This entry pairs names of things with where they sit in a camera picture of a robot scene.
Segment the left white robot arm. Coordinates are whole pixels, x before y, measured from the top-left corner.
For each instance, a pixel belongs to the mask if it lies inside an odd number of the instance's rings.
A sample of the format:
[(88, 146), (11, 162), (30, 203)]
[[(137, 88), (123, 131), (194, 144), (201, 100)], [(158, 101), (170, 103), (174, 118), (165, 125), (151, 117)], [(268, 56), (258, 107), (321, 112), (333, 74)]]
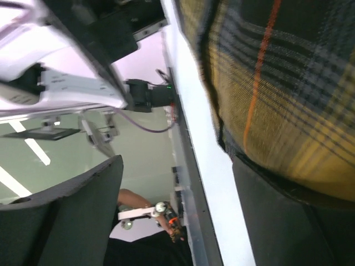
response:
[(167, 23), (160, 1), (2, 1), (1, 116), (170, 105), (167, 84), (123, 80), (114, 66)]

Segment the person's forearm in background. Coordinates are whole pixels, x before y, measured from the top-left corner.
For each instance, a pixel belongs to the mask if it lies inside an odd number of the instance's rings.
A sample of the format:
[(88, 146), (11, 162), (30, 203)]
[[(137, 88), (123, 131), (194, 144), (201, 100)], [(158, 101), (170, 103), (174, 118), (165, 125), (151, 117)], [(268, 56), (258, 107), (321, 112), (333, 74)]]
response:
[(118, 206), (128, 206), (133, 209), (150, 208), (153, 205), (144, 197), (128, 189), (120, 189), (117, 200)]

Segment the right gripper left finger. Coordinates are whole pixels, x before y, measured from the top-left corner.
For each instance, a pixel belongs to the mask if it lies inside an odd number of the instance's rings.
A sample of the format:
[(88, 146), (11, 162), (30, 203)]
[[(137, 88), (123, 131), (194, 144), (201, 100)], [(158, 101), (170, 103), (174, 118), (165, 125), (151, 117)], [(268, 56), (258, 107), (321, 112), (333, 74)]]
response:
[(123, 168), (116, 155), (1, 205), (1, 265), (102, 265)]

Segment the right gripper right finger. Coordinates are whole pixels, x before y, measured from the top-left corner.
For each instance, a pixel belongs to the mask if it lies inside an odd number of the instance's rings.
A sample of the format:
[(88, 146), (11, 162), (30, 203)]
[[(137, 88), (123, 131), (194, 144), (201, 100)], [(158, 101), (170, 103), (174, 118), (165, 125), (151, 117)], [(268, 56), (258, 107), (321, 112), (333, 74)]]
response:
[(237, 155), (232, 169), (256, 265), (354, 265), (354, 203)]

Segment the yellow plaid long sleeve shirt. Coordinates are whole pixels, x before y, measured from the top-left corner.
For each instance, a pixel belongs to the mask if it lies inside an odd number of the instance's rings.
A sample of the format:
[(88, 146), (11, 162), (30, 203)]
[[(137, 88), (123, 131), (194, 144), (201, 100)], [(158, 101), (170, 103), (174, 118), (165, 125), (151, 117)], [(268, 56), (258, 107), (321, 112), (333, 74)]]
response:
[(354, 2), (175, 7), (222, 149), (354, 201)]

